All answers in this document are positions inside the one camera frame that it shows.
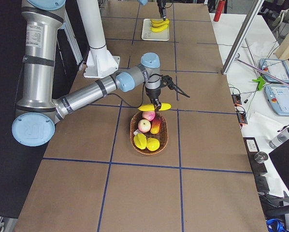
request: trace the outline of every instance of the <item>pink apple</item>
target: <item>pink apple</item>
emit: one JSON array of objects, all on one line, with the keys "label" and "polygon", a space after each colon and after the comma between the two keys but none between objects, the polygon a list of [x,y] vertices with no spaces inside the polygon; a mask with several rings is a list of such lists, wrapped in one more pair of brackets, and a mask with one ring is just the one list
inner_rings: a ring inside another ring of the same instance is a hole
[{"label": "pink apple", "polygon": [[141,119],[138,122],[138,129],[140,130],[140,132],[142,133],[146,133],[151,129],[151,123],[149,120],[147,119]]},{"label": "pink apple", "polygon": [[154,111],[143,111],[143,118],[152,121],[155,118]]}]

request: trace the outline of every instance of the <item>fruit basket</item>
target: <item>fruit basket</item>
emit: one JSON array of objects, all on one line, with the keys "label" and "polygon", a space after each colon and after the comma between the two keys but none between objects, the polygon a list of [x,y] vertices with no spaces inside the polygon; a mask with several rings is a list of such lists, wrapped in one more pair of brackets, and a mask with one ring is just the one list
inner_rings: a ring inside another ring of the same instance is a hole
[{"label": "fruit basket", "polygon": [[144,133],[144,135],[147,138],[158,139],[159,144],[160,144],[159,148],[156,151],[149,151],[147,148],[144,150],[141,150],[138,147],[136,147],[133,138],[134,138],[134,132],[138,129],[138,122],[142,119],[142,113],[143,112],[136,113],[130,121],[130,143],[135,148],[135,150],[138,151],[139,153],[144,154],[144,155],[154,155],[164,150],[164,148],[167,145],[168,131],[167,131],[166,119],[161,113],[156,112],[156,116],[159,116],[161,119],[161,126],[160,126],[159,133],[157,134],[151,134],[150,132]]}]

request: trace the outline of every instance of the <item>white plate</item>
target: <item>white plate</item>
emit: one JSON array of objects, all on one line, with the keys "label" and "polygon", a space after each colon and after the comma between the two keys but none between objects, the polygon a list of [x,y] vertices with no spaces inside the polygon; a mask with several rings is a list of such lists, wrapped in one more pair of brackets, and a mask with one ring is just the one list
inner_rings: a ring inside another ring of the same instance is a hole
[{"label": "white plate", "polygon": [[168,41],[169,40],[169,26],[170,25],[168,25],[168,28],[164,31],[152,32],[151,31],[151,27],[152,27],[151,19],[145,18],[141,38],[143,40]]}]

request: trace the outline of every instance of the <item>toy banana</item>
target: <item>toy banana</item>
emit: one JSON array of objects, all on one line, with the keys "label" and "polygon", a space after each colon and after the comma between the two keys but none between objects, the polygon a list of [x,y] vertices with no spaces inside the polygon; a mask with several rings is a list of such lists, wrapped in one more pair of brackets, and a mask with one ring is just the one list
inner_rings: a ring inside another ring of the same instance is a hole
[{"label": "toy banana", "polygon": [[[159,111],[169,110],[172,107],[169,103],[162,103],[162,106]],[[138,108],[140,111],[154,111],[153,104],[144,104]]]},{"label": "toy banana", "polygon": [[158,27],[161,27],[161,26],[163,26],[163,25],[165,25],[165,24],[169,24],[169,20],[168,21],[164,21],[163,23],[152,23],[151,22],[151,25],[152,25],[152,27],[154,27],[154,28],[158,28]]},{"label": "toy banana", "polygon": [[155,19],[151,19],[151,23],[165,23],[165,22],[169,22],[169,19],[166,18],[166,20],[155,20]]},{"label": "toy banana", "polygon": [[162,26],[158,27],[158,28],[154,28],[154,27],[151,27],[151,31],[153,32],[161,32],[161,31],[164,31],[168,28],[168,24],[163,24]]}]

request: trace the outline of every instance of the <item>white pole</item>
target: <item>white pole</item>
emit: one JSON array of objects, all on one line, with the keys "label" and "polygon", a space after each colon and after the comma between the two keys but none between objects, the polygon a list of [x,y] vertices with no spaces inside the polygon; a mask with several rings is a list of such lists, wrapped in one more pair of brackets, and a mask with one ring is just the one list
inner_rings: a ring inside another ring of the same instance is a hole
[{"label": "white pole", "polygon": [[83,26],[90,46],[85,77],[103,78],[118,69],[118,57],[107,50],[97,0],[77,0]]}]

